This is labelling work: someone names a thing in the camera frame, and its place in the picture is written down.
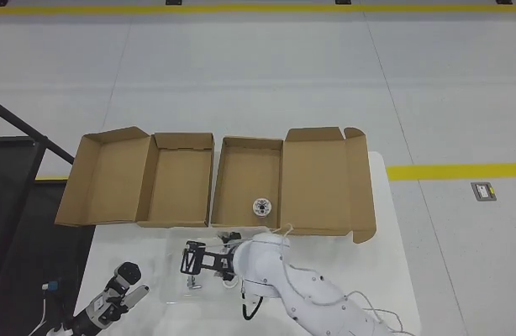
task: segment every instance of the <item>robotic arm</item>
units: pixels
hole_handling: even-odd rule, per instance
[[[280,297],[288,316],[314,336],[392,336],[387,325],[368,315],[318,272],[289,265],[284,260],[289,249],[289,240],[280,235],[257,234],[228,255],[208,253],[214,263],[204,268],[240,276],[246,293]],[[204,265],[204,250],[196,242],[187,242],[181,272],[198,274]]]
[[[122,314],[133,308],[150,288],[138,286],[127,294],[129,288],[140,280],[140,269],[136,264],[124,262],[114,270],[105,289],[71,321],[64,322],[59,328],[51,329],[47,336],[95,336],[118,321]]]

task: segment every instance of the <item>small round object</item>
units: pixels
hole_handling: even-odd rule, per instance
[[[252,203],[252,211],[255,212],[255,215],[264,218],[271,212],[273,206],[271,202],[267,198],[258,198]]]
[[[235,288],[239,282],[240,282],[240,279],[237,276],[235,277],[235,280],[232,280],[232,281],[223,280],[223,287],[226,289],[232,289],[232,288]]]

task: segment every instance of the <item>black frame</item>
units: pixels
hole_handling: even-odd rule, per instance
[[[73,165],[74,158],[65,150],[63,150],[59,145],[55,144],[49,138],[47,138],[42,133],[38,132],[32,126],[25,123],[21,118],[17,117],[15,114],[10,112],[4,106],[0,104],[0,118],[6,120],[8,123],[12,124],[17,129],[21,130],[23,133],[27,134],[27,137],[2,137],[0,139],[7,141],[29,141],[30,143],[34,142],[35,148],[35,157],[32,162],[32,165],[29,168],[29,173],[24,182],[24,186],[21,189],[21,192],[18,194],[17,198],[14,200],[12,209],[6,217],[7,227],[0,238],[0,272],[2,270],[3,264],[6,260],[6,255],[8,253],[9,246],[13,242],[13,236],[16,233],[19,221],[21,220],[21,216],[24,211],[24,207],[26,206],[27,199],[29,197],[31,189],[34,187],[35,178],[38,174],[38,169],[41,166],[41,161],[43,160],[43,156],[45,154],[45,150],[50,150],[56,155],[60,156],[63,160],[69,162]]]

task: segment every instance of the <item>white cable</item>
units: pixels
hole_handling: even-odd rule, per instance
[[[41,328],[41,326],[43,326],[45,324],[45,322],[47,322],[47,321],[45,321],[45,298],[43,298],[43,314],[41,315],[41,321],[36,326],[36,328],[34,328],[34,330],[32,330],[29,333],[29,336],[32,336],[32,334],[34,334],[39,328]]]

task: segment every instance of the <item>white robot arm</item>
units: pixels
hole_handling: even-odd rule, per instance
[[[313,336],[392,336],[385,323],[367,314],[318,272],[289,265],[284,259],[290,243],[281,235],[257,234],[228,255],[206,253],[215,258],[213,265],[202,265],[204,246],[191,246],[189,251],[190,243],[194,242],[187,242],[183,273],[197,274],[201,266],[233,272],[243,279],[245,293],[280,297],[288,316]]]

